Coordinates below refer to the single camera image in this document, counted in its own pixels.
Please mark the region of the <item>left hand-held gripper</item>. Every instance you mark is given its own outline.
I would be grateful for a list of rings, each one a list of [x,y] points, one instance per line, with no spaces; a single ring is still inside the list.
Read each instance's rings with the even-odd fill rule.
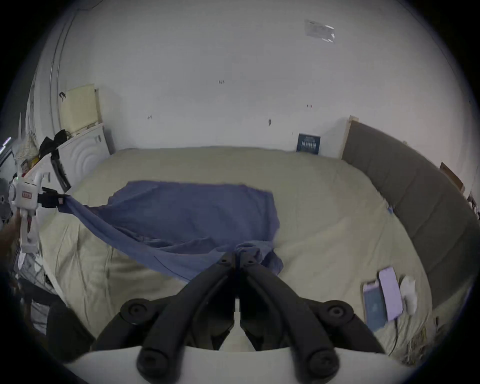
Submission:
[[[43,189],[42,182],[50,181],[50,172],[36,173],[33,180],[16,177],[9,187],[9,203],[20,214],[20,249],[24,254],[39,252],[39,221],[47,209],[57,209],[60,213],[71,213],[68,205],[71,195],[61,194],[55,189]]]

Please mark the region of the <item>person's left hand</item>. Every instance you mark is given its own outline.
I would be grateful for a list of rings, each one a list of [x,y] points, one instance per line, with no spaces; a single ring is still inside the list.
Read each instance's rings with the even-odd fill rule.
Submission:
[[[21,231],[21,214],[18,210],[3,226],[0,231],[0,261],[6,262],[9,259],[12,246],[16,243]]]

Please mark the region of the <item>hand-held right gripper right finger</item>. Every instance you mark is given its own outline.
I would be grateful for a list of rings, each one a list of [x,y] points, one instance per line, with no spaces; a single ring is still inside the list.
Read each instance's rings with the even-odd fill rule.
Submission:
[[[386,355],[350,304],[300,297],[251,254],[238,255],[238,297],[240,325],[255,350],[289,347],[300,381],[333,379],[335,348]]]

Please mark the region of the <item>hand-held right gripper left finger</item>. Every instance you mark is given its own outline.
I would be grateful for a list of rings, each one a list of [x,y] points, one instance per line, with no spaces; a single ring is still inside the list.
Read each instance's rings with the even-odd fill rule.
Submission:
[[[125,302],[92,351],[140,346],[135,367],[146,380],[176,380],[185,346],[218,351],[234,326],[236,256],[224,254],[176,295]]]

